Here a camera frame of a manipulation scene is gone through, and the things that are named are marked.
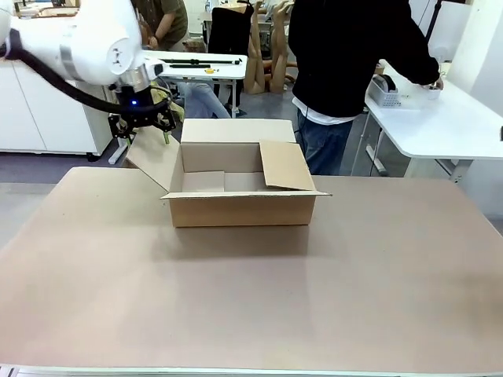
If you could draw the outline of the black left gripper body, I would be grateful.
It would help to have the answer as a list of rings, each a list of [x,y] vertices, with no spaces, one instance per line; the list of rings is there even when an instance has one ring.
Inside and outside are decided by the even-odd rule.
[[[119,105],[128,108],[147,108],[154,105],[150,86],[135,92],[132,86],[122,86],[116,91]],[[152,126],[157,121],[156,112],[141,112],[122,114],[128,126]]]

